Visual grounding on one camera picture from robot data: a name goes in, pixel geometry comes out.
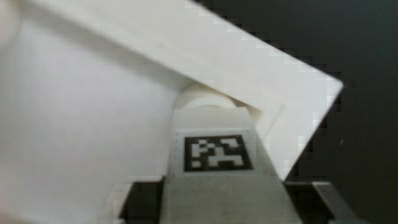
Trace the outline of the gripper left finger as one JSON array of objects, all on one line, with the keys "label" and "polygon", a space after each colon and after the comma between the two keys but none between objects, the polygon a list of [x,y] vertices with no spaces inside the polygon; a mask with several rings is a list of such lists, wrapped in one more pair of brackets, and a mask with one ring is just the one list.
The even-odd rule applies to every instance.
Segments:
[{"label": "gripper left finger", "polygon": [[164,177],[138,180],[127,188],[117,224],[159,224]]}]

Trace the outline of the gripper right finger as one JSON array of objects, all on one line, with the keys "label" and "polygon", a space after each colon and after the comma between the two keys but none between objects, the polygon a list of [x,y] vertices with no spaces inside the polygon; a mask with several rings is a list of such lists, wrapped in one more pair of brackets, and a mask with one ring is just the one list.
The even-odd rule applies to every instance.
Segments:
[{"label": "gripper right finger", "polygon": [[330,182],[285,181],[284,187],[303,224],[369,224],[356,217]]}]

